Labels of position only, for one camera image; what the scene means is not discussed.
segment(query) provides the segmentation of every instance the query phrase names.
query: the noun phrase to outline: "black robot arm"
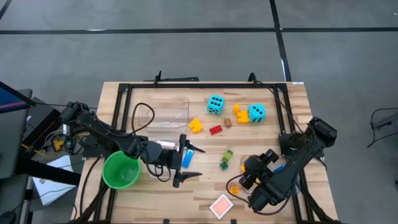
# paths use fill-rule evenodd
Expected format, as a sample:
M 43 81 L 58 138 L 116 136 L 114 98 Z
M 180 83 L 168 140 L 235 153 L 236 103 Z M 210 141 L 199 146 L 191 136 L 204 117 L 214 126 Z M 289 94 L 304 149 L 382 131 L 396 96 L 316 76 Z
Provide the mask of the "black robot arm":
M 126 134 L 112 128 L 99 120 L 95 112 L 90 112 L 84 103 L 69 102 L 59 118 L 62 124 L 69 125 L 71 129 L 78 132 L 89 132 L 107 149 L 121 150 L 125 155 L 133 159 L 141 159 L 146 164 L 166 166 L 175 170 L 174 187 L 179 187 L 179 184 L 189 177 L 201 175 L 197 172 L 180 173 L 185 147 L 204 152 L 192 146 L 185 134 L 180 135 L 178 150 L 164 150 L 160 144 L 149 141 L 148 137 L 138 136 L 135 132 Z
M 268 203 L 277 205 L 290 196 L 299 172 L 324 148 L 334 145 L 336 136 L 337 131 L 329 124 L 319 118 L 313 118 L 304 133 L 294 133 L 290 137 L 287 145 L 294 149 L 296 154 L 284 169 L 276 174 L 267 168 L 270 162 L 279 159 L 273 150 L 270 149 L 260 156 L 250 156 L 244 163 L 245 172 L 239 183 L 245 189 L 250 189 L 256 179 L 260 180 L 248 197 L 249 206 L 253 211 L 258 213 Z

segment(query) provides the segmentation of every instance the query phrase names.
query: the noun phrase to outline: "wooden tabletop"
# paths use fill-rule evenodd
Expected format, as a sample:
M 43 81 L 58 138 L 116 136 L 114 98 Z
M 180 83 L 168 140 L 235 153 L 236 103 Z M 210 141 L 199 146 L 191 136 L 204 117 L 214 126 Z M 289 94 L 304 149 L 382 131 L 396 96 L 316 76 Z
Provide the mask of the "wooden tabletop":
M 118 85 L 119 82 L 106 82 L 102 89 L 98 106 L 98 117 L 108 124 L 111 124 L 113 117 Z M 307 122 L 312 118 L 305 87 L 303 84 L 293 83 L 287 83 L 287 86 L 294 119 L 302 129 L 305 129 Z M 221 116 L 213 116 L 206 112 L 208 99 L 210 95 L 214 94 L 225 98 L 224 110 Z M 283 95 L 281 93 L 279 95 L 282 102 L 284 102 Z M 172 187 L 172 178 L 169 182 L 160 182 L 155 177 L 150 176 L 145 166 L 142 166 L 142 175 L 138 183 L 126 190 L 116 191 L 112 223 L 162 223 L 165 218 L 168 218 L 171 223 L 230 223 L 231 219 L 237 219 L 239 223 L 295 223 L 291 200 L 277 215 L 261 216 L 253 213 L 244 202 L 230 196 L 225 189 L 226 182 L 241 173 L 240 165 L 243 156 L 251 154 L 260 155 L 268 149 L 272 149 L 280 155 L 278 142 L 280 129 L 275 99 L 272 93 L 267 89 L 258 88 L 134 89 L 127 123 L 131 123 L 133 107 L 136 103 L 142 102 L 143 99 L 152 98 L 159 102 L 162 99 L 181 99 L 181 97 L 188 98 L 189 121 L 198 118 L 205 127 L 203 132 L 192 134 L 188 126 L 184 126 L 182 128 L 167 129 L 167 131 L 146 128 L 140 131 L 139 134 L 148 136 L 152 141 L 166 140 L 178 142 L 180 133 L 186 133 L 191 143 L 205 150 L 206 153 L 195 152 L 189 168 L 182 171 L 201 172 L 203 175 L 187 179 L 184 183 L 180 184 L 180 188 L 176 189 Z M 261 124 L 238 124 L 236 116 L 232 113 L 233 105 L 240 104 L 241 108 L 247 108 L 253 103 L 261 103 L 266 107 L 266 120 Z M 118 127 L 120 127 L 123 105 L 119 114 Z M 284 113 L 286 130 L 289 130 L 286 112 L 284 109 L 282 111 Z M 231 119 L 232 127 L 224 127 L 224 118 Z M 222 125 L 223 131 L 212 136 L 209 128 L 219 124 Z M 127 126 L 127 131 L 131 131 L 130 125 Z M 229 168 L 222 171 L 219 165 L 227 149 L 232 150 L 234 154 L 228 163 Z M 85 162 L 75 202 L 77 208 L 80 205 L 83 181 L 94 160 L 88 159 Z M 102 168 L 103 159 L 95 165 L 90 174 L 84 194 L 83 209 L 90 204 L 98 192 Z M 307 175 L 308 189 L 314 199 L 327 215 L 337 219 L 325 168 L 318 161 L 312 160 L 306 166 L 305 174 Z M 231 186 L 239 186 L 238 180 L 232 182 Z M 103 200 L 101 219 L 105 218 L 108 193 Z M 225 194 L 234 203 L 234 206 L 219 220 L 210 211 L 209 207 L 222 194 Z M 247 197 L 241 186 L 239 186 L 239 196 Z M 299 198 L 301 199 L 302 215 L 306 218 L 306 214 L 303 212 L 305 207 L 302 196 L 299 195 Z M 268 205 L 262 212 L 272 212 L 278 208 L 279 206 L 273 207 Z

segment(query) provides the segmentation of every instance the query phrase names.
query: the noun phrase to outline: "green lego brick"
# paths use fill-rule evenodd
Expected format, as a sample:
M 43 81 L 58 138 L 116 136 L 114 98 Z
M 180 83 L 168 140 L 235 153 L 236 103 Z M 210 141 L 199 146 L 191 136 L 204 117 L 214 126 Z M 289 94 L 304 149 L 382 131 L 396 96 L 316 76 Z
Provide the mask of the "green lego brick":
M 225 163 L 227 163 L 227 162 L 231 159 L 231 157 L 232 157 L 233 154 L 234 154 L 234 152 L 228 149 L 228 150 L 225 152 L 224 157 L 222 158 L 222 161 L 225 162 Z
M 222 170 L 226 170 L 228 168 L 228 165 L 225 162 L 223 162 L 222 164 L 220 164 L 220 168 Z

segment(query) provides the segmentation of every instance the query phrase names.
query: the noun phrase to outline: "green cup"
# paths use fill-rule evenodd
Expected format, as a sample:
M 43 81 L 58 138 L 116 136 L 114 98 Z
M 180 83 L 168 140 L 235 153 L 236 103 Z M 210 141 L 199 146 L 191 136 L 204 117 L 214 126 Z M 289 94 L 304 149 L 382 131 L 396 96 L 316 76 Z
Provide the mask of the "green cup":
M 141 164 L 137 159 L 131 159 L 122 151 L 111 154 L 102 170 L 102 178 L 112 189 L 121 190 L 135 184 L 141 176 Z

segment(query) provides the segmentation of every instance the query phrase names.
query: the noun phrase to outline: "computer monitor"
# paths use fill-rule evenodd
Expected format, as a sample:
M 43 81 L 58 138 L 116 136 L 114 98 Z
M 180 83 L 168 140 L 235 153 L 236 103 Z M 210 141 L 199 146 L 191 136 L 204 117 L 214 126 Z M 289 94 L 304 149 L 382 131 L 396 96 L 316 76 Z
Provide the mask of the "computer monitor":
M 0 114 L 36 106 L 36 103 L 17 90 L 0 82 Z

